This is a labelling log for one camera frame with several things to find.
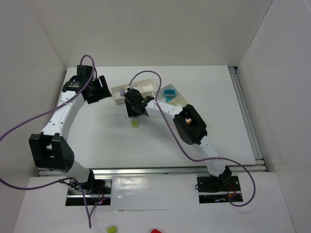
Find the yellow-green base lego brick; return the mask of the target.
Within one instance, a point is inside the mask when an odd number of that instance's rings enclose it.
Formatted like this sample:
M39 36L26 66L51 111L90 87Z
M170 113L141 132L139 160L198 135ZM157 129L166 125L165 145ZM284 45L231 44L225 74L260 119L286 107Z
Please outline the yellow-green base lego brick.
M133 120L131 126L132 126L132 128L138 128L139 127L139 121Z

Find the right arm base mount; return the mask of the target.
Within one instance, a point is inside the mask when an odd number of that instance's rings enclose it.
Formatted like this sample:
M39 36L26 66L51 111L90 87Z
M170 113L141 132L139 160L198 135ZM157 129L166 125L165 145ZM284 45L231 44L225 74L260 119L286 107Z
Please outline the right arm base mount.
M233 176L228 166L219 177L200 176L194 187L198 191L199 203L242 202L241 187L238 176Z

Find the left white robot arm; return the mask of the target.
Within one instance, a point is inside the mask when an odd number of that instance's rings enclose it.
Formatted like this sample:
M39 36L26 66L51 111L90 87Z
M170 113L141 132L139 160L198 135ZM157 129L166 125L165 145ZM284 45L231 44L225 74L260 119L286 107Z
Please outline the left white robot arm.
M96 76L92 66L78 65L76 75L62 87L58 109L40 133L33 133L29 145L35 166L59 171L74 178L76 184L91 192L98 185L91 169L75 160L67 140L70 128L82 106L111 97L104 76Z

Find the teal square lego brick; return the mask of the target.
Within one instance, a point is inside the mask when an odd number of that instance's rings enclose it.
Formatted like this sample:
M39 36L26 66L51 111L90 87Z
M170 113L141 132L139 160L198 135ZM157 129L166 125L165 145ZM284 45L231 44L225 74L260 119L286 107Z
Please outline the teal square lego brick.
M175 90L173 90L173 89L165 89L164 90L164 97L165 98L174 98L175 97Z

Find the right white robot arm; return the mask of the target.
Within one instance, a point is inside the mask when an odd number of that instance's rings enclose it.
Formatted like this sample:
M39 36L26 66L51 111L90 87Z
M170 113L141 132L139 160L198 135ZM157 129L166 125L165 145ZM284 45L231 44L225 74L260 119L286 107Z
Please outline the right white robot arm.
M162 116L169 126L175 139L181 139L187 145L197 150L202 159L192 159L196 162L205 162L212 177L212 185L220 188L226 185L232 172L218 157L218 153L210 143L207 135L207 125L195 108L174 106L164 102L157 102L154 97L143 97L134 89L128 88L124 94L125 105L129 117Z

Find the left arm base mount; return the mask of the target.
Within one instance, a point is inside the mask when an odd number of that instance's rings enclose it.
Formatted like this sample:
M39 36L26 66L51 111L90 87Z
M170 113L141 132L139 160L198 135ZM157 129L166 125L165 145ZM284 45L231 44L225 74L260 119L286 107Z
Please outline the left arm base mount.
M66 183L68 186L66 206L83 206L84 200L80 187L74 182ZM95 187L91 190L84 190L88 206L95 204L109 206L111 204L112 179L96 180Z

